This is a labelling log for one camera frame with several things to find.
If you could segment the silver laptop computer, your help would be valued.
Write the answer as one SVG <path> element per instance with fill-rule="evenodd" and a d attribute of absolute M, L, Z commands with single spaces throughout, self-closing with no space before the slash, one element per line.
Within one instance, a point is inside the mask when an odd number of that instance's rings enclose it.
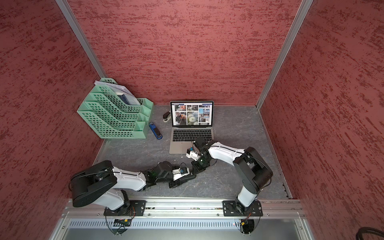
<path fill-rule="evenodd" d="M 199 137 L 214 139 L 214 101 L 171 101 L 170 113 L 170 154 L 185 154 Z"/>

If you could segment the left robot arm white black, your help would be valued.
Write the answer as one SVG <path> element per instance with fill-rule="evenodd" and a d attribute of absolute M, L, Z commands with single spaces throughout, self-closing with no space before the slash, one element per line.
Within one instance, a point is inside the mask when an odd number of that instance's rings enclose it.
<path fill-rule="evenodd" d="M 126 190 L 145 191 L 157 183 L 168 183 L 169 188 L 175 188 L 195 178 L 185 164 L 173 166 L 164 161 L 152 169 L 131 172 L 114 167 L 111 161 L 103 161 L 74 174 L 69 188 L 73 207 L 96 204 L 123 216 L 133 209 Z"/>

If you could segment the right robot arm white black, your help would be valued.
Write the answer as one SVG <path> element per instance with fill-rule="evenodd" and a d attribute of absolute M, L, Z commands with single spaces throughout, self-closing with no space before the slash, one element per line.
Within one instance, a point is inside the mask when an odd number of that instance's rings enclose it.
<path fill-rule="evenodd" d="M 186 156 L 193 160 L 191 164 L 195 174 L 211 167 L 212 160 L 223 161 L 236 169 L 243 187 L 236 199 L 228 203 L 224 210 L 226 215 L 262 215 L 257 196 L 272 182 L 273 171 L 256 149 L 236 149 L 216 141 L 207 142 L 199 137 L 187 149 Z"/>

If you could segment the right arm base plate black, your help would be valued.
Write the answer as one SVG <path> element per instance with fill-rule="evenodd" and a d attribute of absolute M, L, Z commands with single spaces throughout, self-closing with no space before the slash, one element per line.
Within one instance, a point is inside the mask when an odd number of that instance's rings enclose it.
<path fill-rule="evenodd" d="M 263 210 L 261 202 L 254 200 L 250 206 L 243 206 L 240 201 L 223 201 L 223 212 L 225 217 L 262 217 Z"/>

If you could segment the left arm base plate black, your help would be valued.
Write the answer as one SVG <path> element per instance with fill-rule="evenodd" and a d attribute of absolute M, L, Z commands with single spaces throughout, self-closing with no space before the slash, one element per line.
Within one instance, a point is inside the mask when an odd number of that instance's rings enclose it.
<path fill-rule="evenodd" d="M 124 203 L 116 210 L 106 208 L 104 210 L 104 216 L 116 217 L 116 216 L 128 216 L 128 217 L 142 217 L 146 208 L 146 201 L 144 200 L 130 200 L 129 203 Z"/>

